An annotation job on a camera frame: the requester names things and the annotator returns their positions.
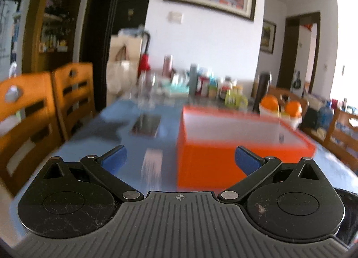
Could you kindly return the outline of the white wall switch panel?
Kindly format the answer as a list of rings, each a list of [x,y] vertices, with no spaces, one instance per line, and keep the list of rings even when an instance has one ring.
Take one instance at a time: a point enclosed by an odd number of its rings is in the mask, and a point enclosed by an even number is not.
[[[183,14],[180,12],[173,12],[170,11],[168,13],[168,21],[176,24],[182,24],[183,23]]]

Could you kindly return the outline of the white fruit bowl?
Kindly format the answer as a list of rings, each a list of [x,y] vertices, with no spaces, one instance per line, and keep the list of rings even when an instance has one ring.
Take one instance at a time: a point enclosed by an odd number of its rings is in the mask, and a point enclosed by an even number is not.
[[[259,105],[259,111],[260,111],[261,116],[270,116],[273,118],[279,118],[284,123],[289,125],[293,130],[298,129],[299,125],[303,121],[302,117],[299,117],[299,118],[291,117],[290,115],[288,115],[286,113],[268,110],[268,109],[262,107],[261,105]]]

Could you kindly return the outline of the wooden shelf cabinet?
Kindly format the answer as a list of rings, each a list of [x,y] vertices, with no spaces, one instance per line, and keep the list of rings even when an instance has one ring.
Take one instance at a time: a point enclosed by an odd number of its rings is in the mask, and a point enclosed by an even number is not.
[[[29,0],[22,40],[23,73],[53,71],[72,62],[81,0]]]

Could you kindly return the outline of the wooden chair far left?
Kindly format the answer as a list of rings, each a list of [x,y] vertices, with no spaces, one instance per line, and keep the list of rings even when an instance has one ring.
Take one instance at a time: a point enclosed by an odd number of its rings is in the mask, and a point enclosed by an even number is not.
[[[1,121],[39,102],[43,107],[26,116],[1,136],[1,182],[16,196],[39,164],[61,145],[60,129],[50,72],[22,74],[1,82]],[[7,166],[15,153],[35,134],[47,129],[48,135],[35,143],[12,174]]]

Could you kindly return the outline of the green mug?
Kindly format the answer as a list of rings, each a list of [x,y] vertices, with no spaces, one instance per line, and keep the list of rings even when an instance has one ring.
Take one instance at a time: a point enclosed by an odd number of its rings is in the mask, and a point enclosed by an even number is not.
[[[248,106],[248,99],[245,95],[240,95],[230,90],[226,94],[224,103],[227,107],[246,108]]]

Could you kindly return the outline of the beige paper bag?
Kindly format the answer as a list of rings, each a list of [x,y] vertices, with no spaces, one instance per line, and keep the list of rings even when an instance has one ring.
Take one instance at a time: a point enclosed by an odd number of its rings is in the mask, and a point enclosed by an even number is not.
[[[142,38],[112,35],[106,65],[106,106],[136,86]]]

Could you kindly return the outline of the orange in bowl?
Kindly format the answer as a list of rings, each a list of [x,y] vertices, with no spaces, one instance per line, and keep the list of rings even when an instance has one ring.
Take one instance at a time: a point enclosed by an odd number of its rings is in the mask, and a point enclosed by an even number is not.
[[[261,107],[272,112],[278,112],[280,110],[278,99],[273,95],[264,96],[260,101],[260,105]]]
[[[292,118],[300,118],[302,116],[302,105],[298,101],[289,101],[285,104],[285,113]]]

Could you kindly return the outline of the clear glass cups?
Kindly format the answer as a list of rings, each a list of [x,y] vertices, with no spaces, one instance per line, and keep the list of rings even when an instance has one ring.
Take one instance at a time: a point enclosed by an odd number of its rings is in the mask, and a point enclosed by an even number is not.
[[[138,80],[138,107],[142,109],[155,108],[156,74],[151,71],[142,71]]]

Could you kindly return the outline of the red folded umbrella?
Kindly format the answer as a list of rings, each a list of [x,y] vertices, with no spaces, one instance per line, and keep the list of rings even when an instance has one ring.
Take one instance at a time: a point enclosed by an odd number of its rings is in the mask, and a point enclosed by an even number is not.
[[[138,65],[138,73],[137,73],[138,78],[140,78],[142,72],[146,72],[151,69],[151,66],[149,65],[149,45],[151,42],[151,35],[146,30],[143,31],[143,39],[145,39],[146,42],[144,46],[144,52],[141,55]]]

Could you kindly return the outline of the black thermos bottle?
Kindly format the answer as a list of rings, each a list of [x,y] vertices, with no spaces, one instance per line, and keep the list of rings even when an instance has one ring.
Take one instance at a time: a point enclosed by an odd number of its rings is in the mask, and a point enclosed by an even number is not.
[[[262,72],[259,76],[257,93],[254,100],[253,112],[260,113],[259,103],[263,99],[263,97],[268,93],[269,86],[271,83],[272,74],[271,72]]]

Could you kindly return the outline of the orange in bowl right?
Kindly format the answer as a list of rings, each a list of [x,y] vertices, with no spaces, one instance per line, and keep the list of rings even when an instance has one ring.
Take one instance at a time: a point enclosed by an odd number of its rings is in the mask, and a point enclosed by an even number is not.
[[[300,118],[302,116],[302,105],[298,101],[289,101],[285,104],[285,113],[292,118]]]

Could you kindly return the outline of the wooden chair right side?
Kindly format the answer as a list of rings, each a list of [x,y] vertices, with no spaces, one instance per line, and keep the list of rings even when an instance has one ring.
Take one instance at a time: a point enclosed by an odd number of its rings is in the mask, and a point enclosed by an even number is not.
[[[357,115],[336,108],[323,146],[357,173]]]

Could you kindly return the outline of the orange in bowl left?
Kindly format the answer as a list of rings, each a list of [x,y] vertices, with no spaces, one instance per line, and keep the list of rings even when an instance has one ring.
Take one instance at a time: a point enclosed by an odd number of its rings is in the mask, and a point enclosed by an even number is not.
[[[260,101],[260,105],[261,107],[272,112],[278,112],[280,110],[278,99],[273,95],[264,96]]]

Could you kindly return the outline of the blue tablecloth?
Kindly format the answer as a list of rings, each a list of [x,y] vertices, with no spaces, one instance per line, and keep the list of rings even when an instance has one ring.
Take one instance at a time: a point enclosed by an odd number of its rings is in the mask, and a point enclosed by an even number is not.
[[[118,100],[105,108],[96,118],[81,128],[70,141],[52,153],[66,162],[77,162],[88,154],[98,156],[117,145],[124,145],[128,151],[128,161],[120,165],[105,166],[120,179],[140,190],[148,191],[177,190],[177,137],[181,118],[181,105],[157,105],[152,114],[161,115],[161,122],[155,138],[137,136],[130,129],[141,111],[132,101]],[[155,177],[154,165],[143,165],[148,149],[161,150],[163,161]]]

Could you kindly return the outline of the pink tumbler bottle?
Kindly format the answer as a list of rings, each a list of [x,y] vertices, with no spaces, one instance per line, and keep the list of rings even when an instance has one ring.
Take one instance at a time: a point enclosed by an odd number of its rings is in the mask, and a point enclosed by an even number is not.
[[[162,75],[167,77],[167,78],[170,78],[171,75],[172,75],[172,62],[173,62],[173,56],[172,55],[166,55],[164,57]]]

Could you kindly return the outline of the green tissue box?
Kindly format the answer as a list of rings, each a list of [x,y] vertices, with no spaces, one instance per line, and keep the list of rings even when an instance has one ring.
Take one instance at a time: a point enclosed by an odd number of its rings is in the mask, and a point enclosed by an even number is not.
[[[187,97],[189,95],[187,85],[172,85],[167,79],[161,81],[161,90],[166,97]]]

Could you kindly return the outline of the grey tall bottle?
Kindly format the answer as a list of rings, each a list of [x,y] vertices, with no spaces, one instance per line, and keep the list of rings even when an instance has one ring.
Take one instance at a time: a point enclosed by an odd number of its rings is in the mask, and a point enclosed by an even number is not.
[[[197,89],[198,68],[196,64],[191,64],[189,70],[189,95],[194,96]]]

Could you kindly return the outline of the small framed picture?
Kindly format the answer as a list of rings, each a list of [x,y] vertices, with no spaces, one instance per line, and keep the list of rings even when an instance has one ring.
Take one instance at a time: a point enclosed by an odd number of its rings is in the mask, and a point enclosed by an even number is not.
[[[260,50],[269,54],[274,52],[275,34],[277,25],[270,21],[263,21]]]

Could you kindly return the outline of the wooden chair behind bowl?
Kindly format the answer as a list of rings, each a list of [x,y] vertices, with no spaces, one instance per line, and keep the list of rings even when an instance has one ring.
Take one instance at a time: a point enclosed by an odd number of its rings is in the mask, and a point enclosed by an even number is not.
[[[270,87],[268,90],[269,95],[273,95],[278,99],[280,108],[282,112],[285,112],[285,104],[289,101],[298,101],[302,105],[302,118],[304,117],[305,113],[308,109],[308,101],[299,97],[298,95],[290,92],[287,89],[281,89],[277,87]]]

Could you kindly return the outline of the black smartphone on table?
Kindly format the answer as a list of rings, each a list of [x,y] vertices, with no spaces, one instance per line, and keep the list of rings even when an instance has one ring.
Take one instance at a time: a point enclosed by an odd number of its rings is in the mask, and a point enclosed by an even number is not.
[[[131,134],[138,134],[141,136],[155,137],[160,125],[161,116],[157,114],[140,114],[136,119]]]

